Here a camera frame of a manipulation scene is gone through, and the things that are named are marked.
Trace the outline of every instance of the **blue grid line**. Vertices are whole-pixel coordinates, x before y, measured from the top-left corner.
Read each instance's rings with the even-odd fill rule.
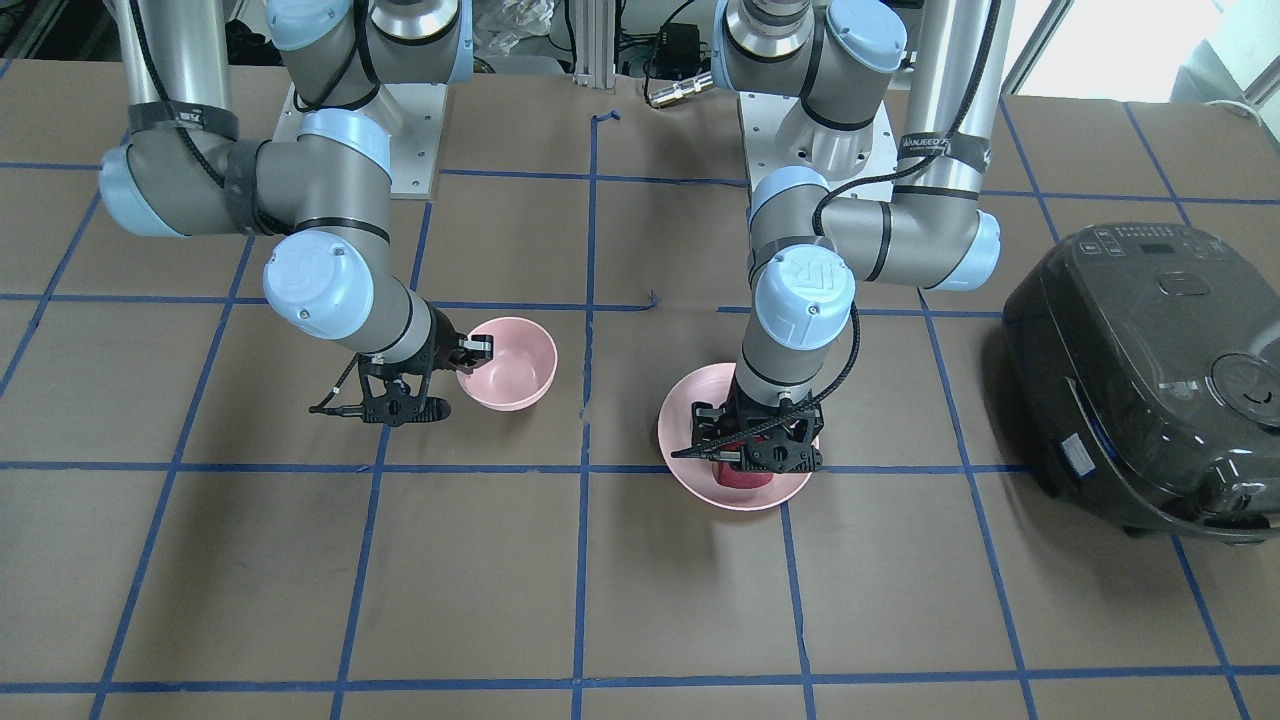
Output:
[[[122,302],[141,305],[266,305],[265,297],[219,297],[216,295],[55,295],[50,302]]]
[[[0,470],[95,470],[113,473],[152,473],[177,468],[179,473],[255,473],[255,474],[356,474],[370,473],[372,465],[306,464],[306,462],[104,462],[93,460],[0,460]],[[383,464],[383,474],[553,474],[580,473],[584,465],[415,465]],[[666,465],[588,464],[588,471],[613,475],[664,475]],[[974,474],[1032,473],[1033,465],[970,465]],[[964,465],[826,465],[832,475],[960,475]]]
[[[342,703],[347,692],[347,676],[351,673],[351,653],[356,648],[356,628],[360,624],[360,606],[365,598],[365,577],[369,574],[369,553],[374,544],[374,525],[378,523],[378,501],[383,493],[383,466],[387,461],[387,446],[390,443],[392,429],[383,425],[378,437],[378,456],[374,460],[374,478],[369,483],[369,510],[365,515],[365,532],[360,539],[360,560],[356,564],[356,582],[351,589],[351,609],[347,611],[347,629],[342,638],[342,656],[338,660],[338,679],[333,691],[333,703],[329,707],[330,720],[342,717]]]
[[[1138,124],[1138,117],[1133,114],[1133,108],[1128,102],[1120,104],[1124,108],[1124,114],[1129,117],[1129,123],[1133,126],[1133,131],[1138,133],[1138,140],[1142,141],[1142,147],[1147,151],[1147,156],[1151,158],[1151,164],[1156,167],[1156,174],[1160,176],[1160,182],[1165,183],[1165,190],[1169,191],[1169,197],[1172,199],[1174,206],[1178,208],[1178,214],[1181,215],[1183,222],[1188,225],[1192,224],[1192,219],[1187,217],[1187,209],[1183,208],[1183,201],[1174,192],[1174,184],[1169,182],[1169,176],[1165,174],[1164,165],[1156,158],[1156,151],[1152,150],[1151,142],[1147,141],[1147,133],[1142,132],[1142,126]]]
[[[1039,202],[1041,213],[1044,214],[1044,223],[1048,224],[1048,232],[1053,237],[1053,245],[1062,242],[1062,238],[1057,234],[1057,225],[1053,224],[1053,217],[1048,213],[1048,202],[1044,201],[1044,195],[1041,192],[1039,182],[1036,181],[1036,173],[1032,170],[1032,161],[1027,156],[1027,150],[1023,147],[1023,141],[1018,137],[1018,128],[1014,127],[1014,118],[1009,114],[1009,105],[1005,104],[1005,99],[1000,99],[1000,114],[1005,117],[1005,124],[1009,126],[1009,135],[1014,140],[1014,147],[1018,150],[1018,156],[1023,161],[1023,169],[1027,170],[1027,179],[1032,183],[1032,192],[1036,195],[1036,201]]]
[[[1240,199],[1240,197],[1184,197],[1178,196],[1183,204],[1196,202],[1202,205],[1280,205],[1280,200],[1270,199]]]
[[[982,543],[987,550],[987,562],[991,565],[991,579],[996,585],[996,596],[1000,600],[1000,612],[1005,619],[1005,630],[1009,633],[1009,648],[1014,656],[1014,666],[1018,669],[1018,680],[1023,688],[1023,700],[1027,702],[1027,715],[1030,720],[1037,720],[1036,700],[1032,697],[1032,685],[1027,676],[1027,662],[1023,660],[1021,641],[1018,639],[1018,626],[1014,624],[1014,611],[1009,605],[1009,593],[1005,589],[1005,579],[1000,571],[1000,557],[996,555],[996,541],[991,534],[991,525],[987,521],[987,510],[982,503],[982,492],[978,489],[978,479],[973,473],[969,461],[969,448],[965,446],[964,428],[960,425],[960,411],[956,409],[955,395],[951,391],[951,379],[947,374],[946,360],[942,356],[942,345],[938,342],[938,331],[933,324],[929,304],[924,300],[924,293],[918,292],[920,309],[924,310],[924,324],[929,331],[929,343],[933,346],[933,359],[938,365],[938,378],[942,380],[942,393],[946,396],[947,411],[951,415],[951,428],[956,434],[956,450],[960,451],[960,462],[965,468],[965,478],[969,480],[969,496],[973,500],[973,509],[978,518],[978,527],[982,530]]]
[[[595,176],[605,182],[635,182],[648,184],[722,184],[728,187],[750,187],[750,183],[741,178],[653,178],[641,176]]]
[[[102,165],[78,165],[73,163],[14,163],[14,161],[0,161],[0,170],[81,170],[81,172],[99,172]]]
[[[1249,665],[1234,667],[1236,675],[1280,676],[1280,666]],[[1027,670],[1030,680],[1096,680],[1143,678],[1220,678],[1219,665],[1174,665],[1132,667],[1047,667]],[[780,685],[888,685],[1016,682],[1016,670],[955,670],[922,673],[818,673],[778,675],[635,675],[613,678],[442,678],[348,680],[346,693],[403,691],[566,691],[607,688],[698,688]],[[335,680],[188,680],[188,682],[114,682],[114,683],[0,683],[0,696],[17,694],[90,694],[115,693],[332,693]]]
[[[599,159],[600,159],[600,123],[607,120],[621,120],[622,115],[617,110],[609,110],[604,115],[591,115],[591,160],[590,182],[588,183],[586,204],[586,318],[584,333],[586,337],[582,352],[582,447],[579,456],[579,492],[577,492],[577,562],[573,569],[573,688],[570,716],[572,720],[582,717],[582,675],[586,662],[586,532],[588,512],[590,510],[591,492],[591,421],[588,413],[591,409],[591,361],[593,345],[595,341],[595,219],[596,201],[599,199]]]
[[[1219,637],[1217,628],[1213,625],[1213,618],[1208,612],[1208,603],[1204,602],[1204,593],[1201,592],[1199,582],[1196,580],[1196,573],[1192,571],[1192,564],[1187,560],[1187,552],[1183,550],[1183,542],[1178,539],[1178,536],[1169,536],[1169,539],[1174,544],[1174,552],[1178,555],[1178,564],[1181,566],[1183,575],[1187,578],[1187,585],[1192,591],[1192,597],[1196,598],[1196,607],[1199,610],[1201,620],[1204,623],[1204,630],[1208,633],[1208,639],[1213,643],[1213,653],[1221,664],[1221,673],[1226,675],[1226,684],[1231,688],[1231,697],[1235,698],[1235,708],[1240,712],[1240,720],[1251,720],[1249,707],[1244,702],[1244,694],[1240,693],[1240,684],[1235,682],[1235,671],[1231,667],[1231,661],[1226,657],[1226,648],[1222,647],[1222,638]]]
[[[599,115],[608,118],[608,113]],[[596,182],[631,182],[648,184],[723,184],[730,187],[748,187],[748,181],[742,178],[659,178],[649,176],[607,176],[600,174],[596,167],[589,173],[538,173],[529,170],[471,170],[458,168],[444,168],[442,176],[465,176],[479,178],[526,178],[526,179],[571,179],[571,181],[596,181]]]
[[[562,474],[573,475],[582,469],[581,465],[393,465],[383,466],[385,473],[397,474]]]
[[[44,295],[29,292],[0,293],[0,301],[41,300]],[[215,295],[54,295],[50,302],[120,302],[120,304],[151,304],[151,305],[268,305],[265,297],[218,297]],[[573,311],[585,313],[640,313],[658,306],[654,297],[648,305],[588,305],[582,302],[503,302],[503,301],[453,301],[433,300],[431,305],[448,310],[532,310],[532,311]]]
[[[1133,126],[1134,132],[1138,133],[1138,140],[1142,141],[1142,147],[1151,158],[1151,164],[1156,168],[1156,174],[1160,176],[1160,182],[1165,183],[1165,190],[1169,191],[1169,197],[1172,199],[1174,205],[1178,208],[1178,214],[1183,218],[1185,224],[1190,225],[1192,220],[1187,215],[1187,209],[1178,197],[1178,192],[1174,191],[1174,184],[1169,181],[1169,176],[1165,173],[1164,165],[1160,163],[1155,149],[1152,149],[1151,142],[1147,140],[1147,133],[1142,131],[1142,124],[1138,123],[1138,117],[1134,114],[1133,106],[1129,102],[1121,102],[1121,106],[1124,108],[1125,115],[1129,118],[1129,123]],[[1222,665],[1228,687],[1231,688],[1231,697],[1235,698],[1235,707],[1240,712],[1240,720],[1251,720],[1248,705],[1244,702],[1244,696],[1240,693],[1240,685],[1235,680],[1231,662],[1228,660],[1226,648],[1222,647],[1222,639],[1217,634],[1217,628],[1215,626],[1213,618],[1210,614],[1208,603],[1204,602],[1204,596],[1201,593],[1199,582],[1197,582],[1196,573],[1192,570],[1190,562],[1187,560],[1187,553],[1183,551],[1183,543],[1178,536],[1170,536],[1170,541],[1172,542],[1174,552],[1178,555],[1178,564],[1183,569],[1183,575],[1187,578],[1187,584],[1192,592],[1192,597],[1196,598],[1196,607],[1199,610],[1201,619],[1204,623],[1204,630],[1208,633],[1208,638],[1213,644],[1213,652],[1217,655],[1217,660]]]
[[[1233,665],[1236,675],[1280,675],[1280,665]]]
[[[730,315],[750,315],[751,309],[741,305],[721,305],[716,309],[717,313],[730,314]],[[1000,310],[931,310],[934,318],[979,318],[987,320],[998,320],[1004,316]],[[859,307],[859,315],[865,316],[881,316],[881,318],[923,318],[924,310],[913,310],[909,307]]]
[[[796,542],[791,532],[791,502],[783,502],[782,548],[787,557],[787,584],[791,588],[791,614],[796,624],[796,650],[800,653],[800,684],[804,687],[804,712],[808,720],[818,720],[818,706],[813,698],[813,670],[809,666],[809,650],[804,643],[804,602],[800,598],[800,571],[796,569]]]
[[[9,383],[13,382],[13,375],[18,372],[18,364],[22,363],[22,356],[27,354],[27,346],[31,345],[31,338],[36,336],[36,328],[40,327],[40,322],[45,318],[45,310],[49,307],[49,299],[52,297],[54,290],[58,288],[58,282],[63,279],[63,273],[67,272],[67,265],[70,264],[72,255],[76,252],[76,249],[79,247],[81,240],[84,237],[84,231],[88,228],[88,222],[93,218],[93,213],[97,210],[97,205],[101,201],[102,196],[95,192],[93,199],[88,202],[88,209],[84,210],[84,217],[81,218],[81,223],[76,228],[76,234],[72,236],[72,241],[67,245],[67,251],[63,252],[63,258],[58,261],[58,266],[54,269],[52,277],[49,278],[49,284],[45,286],[45,292],[41,295],[40,302],[36,305],[36,311],[31,315],[31,322],[27,323],[27,331],[22,334],[22,340],[18,341],[18,348],[14,350],[13,357],[9,360],[9,365],[5,368],[4,375],[0,377],[0,397],[4,397],[5,391],[9,389]]]
[[[1169,202],[1167,196],[1156,195],[1094,195],[1089,192],[1032,192],[1027,190],[983,190],[983,195],[993,197],[1052,197],[1062,200],[1097,200],[1103,202]],[[1204,205],[1280,205],[1280,200],[1245,199],[1245,197],[1183,197],[1183,202],[1199,202]]]
[[[442,168],[442,176],[465,176],[474,178],[527,178],[527,179],[591,179],[589,173],[534,173],[526,170],[463,170]]]
[[[241,281],[244,278],[244,268],[248,266],[248,258],[252,252],[253,237],[251,236],[244,238],[244,250],[241,252],[239,265],[236,268],[236,277],[232,278],[232,287],[227,292],[228,301],[223,305],[223,314],[218,319],[218,328],[214,331],[212,341],[209,343],[209,352],[205,354],[205,365],[200,370],[200,379],[196,380],[196,389],[191,396],[191,404],[187,406],[187,416],[182,423],[182,432],[178,434],[178,443],[173,451],[169,473],[165,475],[164,484],[160,488],[160,497],[156,500],[156,507],[151,515],[151,525],[147,529],[146,541],[142,543],[142,552],[138,555],[138,565],[133,573],[129,594],[124,600],[124,609],[120,611],[120,621],[115,628],[111,650],[108,653],[106,664],[102,667],[101,683],[104,688],[93,694],[93,705],[88,714],[90,720],[99,720],[102,715],[102,705],[106,702],[106,685],[111,683],[115,676],[115,666],[120,660],[120,652],[124,650],[124,638],[128,635],[129,625],[133,623],[133,611],[137,607],[138,596],[142,592],[142,582],[146,579],[147,568],[151,565],[151,555],[155,551],[156,537],[160,534],[160,523],[164,520],[165,509],[169,506],[169,497],[173,495],[174,480],[178,477],[178,464],[182,462],[182,455],[187,451],[187,441],[191,438],[191,429],[196,424],[196,413],[200,410],[200,401],[205,396],[205,388],[209,386],[209,377],[214,370],[214,359],[218,357],[218,348],[221,346],[223,336],[227,333],[227,323],[232,316],[232,309],[234,305],[229,299],[236,297],[236,293],[239,291]]]

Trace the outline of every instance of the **label sticker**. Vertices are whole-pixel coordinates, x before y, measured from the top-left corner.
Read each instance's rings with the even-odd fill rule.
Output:
[[[1097,465],[1089,459],[1089,451],[1084,447],[1084,442],[1080,439],[1079,433],[1071,433],[1071,437],[1061,442],[1062,455],[1066,456],[1066,461],[1071,464],[1071,470],[1075,470],[1076,478],[1088,477],[1089,473],[1097,470]]]

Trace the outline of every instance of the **velcro strap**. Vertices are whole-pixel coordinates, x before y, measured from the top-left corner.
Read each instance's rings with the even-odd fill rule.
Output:
[[[259,224],[257,213],[257,154],[269,141],[242,140],[232,145],[227,155],[227,182],[223,184],[223,201],[227,213],[244,234],[264,232]]]
[[[941,155],[959,160],[965,165],[986,173],[991,167],[991,141],[975,135],[956,133],[948,140],[941,132],[919,132],[904,135],[897,145],[899,158],[928,158]]]
[[[129,105],[129,132],[179,126],[239,140],[239,118],[230,110],[177,100]]]

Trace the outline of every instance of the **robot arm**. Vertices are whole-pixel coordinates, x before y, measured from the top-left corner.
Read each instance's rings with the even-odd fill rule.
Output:
[[[833,150],[868,154],[861,147],[870,138],[859,133],[897,69],[905,31],[874,0],[835,0],[814,20],[806,19],[808,5],[722,0],[713,44],[716,85],[796,95],[809,120],[800,132],[808,133],[810,149],[824,137]],[[692,407],[692,447],[675,456],[722,461],[740,473],[812,471],[820,464],[812,442],[822,429],[820,400],[840,380],[818,396],[812,386],[847,318],[856,323],[856,282],[963,291],[991,277],[1000,225],[977,204],[989,161],[1010,5],[925,5],[908,132],[899,149],[905,169],[831,188],[818,172],[823,165],[813,163],[776,170],[754,188],[753,307],[730,397],[719,409]],[[895,181],[891,202],[840,197],[887,179]],[[854,351],[856,347],[855,324]]]
[[[300,110],[358,110],[383,83],[471,74],[470,0],[268,0]]]
[[[390,425],[448,416],[448,404],[426,395],[430,373],[477,366],[493,341],[458,334],[390,274],[387,132],[324,109],[294,142],[237,140],[216,4],[119,0],[118,17],[132,135],[102,161],[113,218],[143,236],[287,233],[264,270],[268,301],[303,332],[358,354],[361,405],[316,411]],[[404,375],[420,375],[420,387]]]

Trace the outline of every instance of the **black strap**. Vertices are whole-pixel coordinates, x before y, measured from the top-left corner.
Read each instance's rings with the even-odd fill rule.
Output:
[[[904,135],[897,146],[897,156],[928,158],[941,155],[969,165],[979,173],[991,167],[991,140],[975,135],[955,133],[950,138],[941,132]]]
[[[872,124],[872,122],[876,120],[876,115],[872,115],[872,117],[867,118],[865,120],[863,120],[860,123],[841,123],[841,122],[837,122],[837,120],[832,120],[831,118],[823,115],[818,110],[814,110],[813,106],[809,105],[809,99],[808,97],[801,97],[800,99],[800,109],[804,110],[805,115],[809,115],[810,120],[818,123],[819,126],[827,127],[827,128],[831,128],[831,129],[838,129],[838,131],[842,131],[842,132],[852,132],[855,129],[863,129],[864,127]]]
[[[293,231],[298,232],[310,228],[351,228],[356,231],[367,232],[369,234],[375,234],[387,242],[392,241],[390,233],[388,233],[383,228],[372,223],[366,223],[364,220],[355,220],[351,218],[312,218],[303,223],[298,223],[298,225],[294,227]]]
[[[227,140],[239,138],[239,118],[236,117],[236,113],[216,105],[198,105],[178,100],[129,105],[129,132],[175,127],[197,128],[220,135]]]
[[[223,201],[236,227],[244,234],[274,228],[264,228],[257,209],[257,154],[269,141],[242,140],[232,145],[227,154],[227,179],[223,183]]]

